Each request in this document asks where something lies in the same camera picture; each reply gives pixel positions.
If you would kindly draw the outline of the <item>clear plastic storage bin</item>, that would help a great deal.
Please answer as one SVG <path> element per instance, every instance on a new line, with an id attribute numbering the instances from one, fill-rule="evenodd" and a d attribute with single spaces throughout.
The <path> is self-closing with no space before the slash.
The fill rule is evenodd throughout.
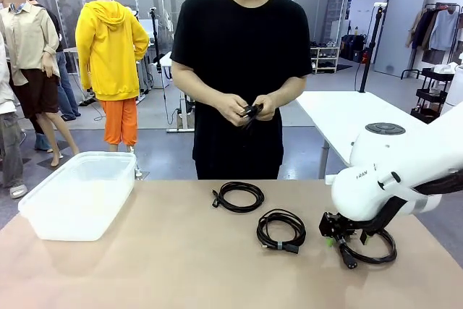
<path id="1" fill-rule="evenodd" d="M 135 184 L 133 153 L 88 151 L 71 157 L 18 204 L 42 240 L 100 239 Z"/>

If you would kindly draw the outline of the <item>mannequin in yellow hoodie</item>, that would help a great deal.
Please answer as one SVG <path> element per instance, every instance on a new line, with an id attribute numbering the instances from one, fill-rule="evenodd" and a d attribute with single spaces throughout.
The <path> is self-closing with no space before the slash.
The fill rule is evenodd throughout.
<path id="1" fill-rule="evenodd" d="M 137 144 L 137 62 L 148 50 L 149 37 L 132 10 L 114 0 L 83 5 L 75 31 L 80 79 L 91 89 L 105 116 L 104 140 L 111 152 L 124 143 Z"/>

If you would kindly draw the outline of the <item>light blue hanging shirt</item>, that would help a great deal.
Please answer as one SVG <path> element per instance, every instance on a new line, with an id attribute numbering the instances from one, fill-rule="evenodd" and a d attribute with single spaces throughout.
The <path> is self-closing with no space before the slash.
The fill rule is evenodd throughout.
<path id="1" fill-rule="evenodd" d="M 448 10 L 439 11 L 430 34 L 429 48 L 439 51 L 448 51 L 452 46 L 458 21 L 458 11 L 453 11 L 452 13 Z"/>

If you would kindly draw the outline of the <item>person's right hand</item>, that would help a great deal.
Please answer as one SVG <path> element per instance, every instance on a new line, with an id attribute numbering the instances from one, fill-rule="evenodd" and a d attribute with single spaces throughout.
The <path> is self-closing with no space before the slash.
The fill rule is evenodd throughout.
<path id="1" fill-rule="evenodd" d="M 240 127 L 247 124 L 249 117 L 246 112 L 248 103 L 234 94 L 222 93 L 216 109 L 234 126 Z"/>

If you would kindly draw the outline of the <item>white shoe rack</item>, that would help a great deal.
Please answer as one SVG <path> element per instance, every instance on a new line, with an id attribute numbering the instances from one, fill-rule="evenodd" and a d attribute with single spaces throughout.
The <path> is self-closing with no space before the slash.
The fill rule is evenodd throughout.
<path id="1" fill-rule="evenodd" d="M 313 73 L 335 73 L 339 60 L 339 47 L 311 47 Z"/>

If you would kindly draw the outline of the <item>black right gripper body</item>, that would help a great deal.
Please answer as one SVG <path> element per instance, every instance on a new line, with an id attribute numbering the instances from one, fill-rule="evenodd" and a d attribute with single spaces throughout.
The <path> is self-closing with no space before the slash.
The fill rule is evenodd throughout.
<path id="1" fill-rule="evenodd" d="M 340 240 L 350 240 L 356 230 L 361 229 L 360 221 L 353 221 L 342 216 L 340 213 L 324 212 L 320 223 L 319 230 L 323 237 Z"/>

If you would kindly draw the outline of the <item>dark navy hanging jacket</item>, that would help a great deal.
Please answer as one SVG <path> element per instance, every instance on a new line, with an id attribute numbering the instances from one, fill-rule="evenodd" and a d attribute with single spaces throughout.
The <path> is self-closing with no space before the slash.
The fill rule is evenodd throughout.
<path id="1" fill-rule="evenodd" d="M 428 47 L 430 34 L 435 24 L 437 13 L 438 10 L 436 9 L 426 9 L 415 32 L 412 42 L 413 49 L 418 47 L 425 49 Z"/>

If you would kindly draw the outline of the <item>white standing desk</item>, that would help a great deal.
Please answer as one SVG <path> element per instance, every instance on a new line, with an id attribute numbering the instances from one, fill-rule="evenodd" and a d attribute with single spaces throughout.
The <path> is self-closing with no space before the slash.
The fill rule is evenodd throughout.
<path id="1" fill-rule="evenodd" d="M 169 113 L 167 107 L 167 100 L 166 100 L 166 87 L 167 84 L 165 80 L 172 81 L 171 77 L 171 51 L 166 53 L 163 57 L 161 57 L 158 61 L 158 65 L 156 66 L 161 74 L 161 85 L 163 91 L 163 102 L 164 108 L 166 111 L 166 121 L 168 124 L 168 128 L 166 128 L 166 132 L 170 134 L 174 133 L 186 133 L 186 132 L 194 132 L 194 111 L 195 111 L 195 103 L 191 100 L 189 96 L 187 96 L 181 90 L 179 92 L 179 107 Z"/>

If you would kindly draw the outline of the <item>black utility cart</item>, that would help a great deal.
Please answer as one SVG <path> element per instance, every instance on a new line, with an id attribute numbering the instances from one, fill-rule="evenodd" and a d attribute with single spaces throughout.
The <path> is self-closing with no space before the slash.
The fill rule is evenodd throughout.
<path id="1" fill-rule="evenodd" d="M 454 73 L 437 73 L 431 68 L 424 68 L 418 75 L 423 77 L 422 87 L 416 90 L 417 104 L 410 114 L 430 124 L 441 115 Z"/>

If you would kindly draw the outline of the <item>person in white shirt grey trousers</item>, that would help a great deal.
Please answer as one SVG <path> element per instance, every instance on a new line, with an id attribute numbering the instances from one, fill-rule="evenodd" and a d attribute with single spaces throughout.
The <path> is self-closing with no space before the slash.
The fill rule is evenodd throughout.
<path id="1" fill-rule="evenodd" d="M 4 39 L 0 33 L 0 158 L 3 163 L 3 185 L 13 199 L 27 194 L 23 180 L 20 153 L 20 127 L 17 121 L 14 93 L 9 85 Z"/>

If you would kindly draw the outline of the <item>person's right forearm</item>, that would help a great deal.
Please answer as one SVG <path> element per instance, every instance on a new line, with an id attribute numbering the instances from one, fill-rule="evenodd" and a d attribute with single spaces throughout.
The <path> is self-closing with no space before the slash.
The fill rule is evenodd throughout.
<path id="1" fill-rule="evenodd" d="M 218 111 L 222 110 L 224 104 L 221 99 L 224 94 L 206 85 L 192 68 L 173 61 L 171 73 L 174 84 L 182 92 L 200 103 L 211 106 Z"/>

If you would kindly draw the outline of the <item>person's left hand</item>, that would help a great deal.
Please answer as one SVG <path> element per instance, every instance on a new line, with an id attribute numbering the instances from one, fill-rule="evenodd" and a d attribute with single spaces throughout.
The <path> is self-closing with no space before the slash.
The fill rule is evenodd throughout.
<path id="1" fill-rule="evenodd" d="M 274 93 L 258 96 L 253 106 L 261 106 L 256 119 L 258 121 L 271 121 L 276 113 L 278 106 L 278 99 Z"/>

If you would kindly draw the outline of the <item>mannequin in beige shirt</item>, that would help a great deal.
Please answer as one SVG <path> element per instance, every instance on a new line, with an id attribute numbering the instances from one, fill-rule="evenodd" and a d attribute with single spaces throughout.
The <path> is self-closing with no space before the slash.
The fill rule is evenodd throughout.
<path id="1" fill-rule="evenodd" d="M 35 118 L 52 150 L 51 167 L 59 165 L 61 152 L 55 130 L 73 154 L 80 151 L 59 115 L 58 86 L 61 82 L 56 59 L 59 38 L 48 12 L 28 0 L 0 0 L 0 32 L 6 40 L 14 90 L 26 118 Z"/>

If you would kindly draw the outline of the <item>black cable grey tie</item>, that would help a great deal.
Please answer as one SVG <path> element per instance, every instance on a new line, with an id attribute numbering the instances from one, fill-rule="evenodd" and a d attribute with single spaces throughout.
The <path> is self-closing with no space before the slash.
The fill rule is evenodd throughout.
<path id="1" fill-rule="evenodd" d="M 282 222 L 290 226 L 294 232 L 291 240 L 274 240 L 269 233 L 269 225 L 273 222 Z M 296 214 L 280 208 L 271 209 L 258 220 L 256 236 L 261 245 L 269 250 L 286 251 L 298 254 L 300 247 L 304 244 L 307 232 L 305 224 Z"/>

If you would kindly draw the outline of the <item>white table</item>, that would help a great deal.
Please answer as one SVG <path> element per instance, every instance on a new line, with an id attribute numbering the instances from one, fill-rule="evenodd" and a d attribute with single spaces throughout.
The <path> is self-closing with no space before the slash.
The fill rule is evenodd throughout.
<path id="1" fill-rule="evenodd" d="M 324 179 L 330 150 L 349 166 L 352 142 L 366 124 L 387 122 L 405 129 L 421 130 L 424 122 L 376 95 L 357 91 L 305 91 L 297 103 L 323 136 L 318 178 Z"/>

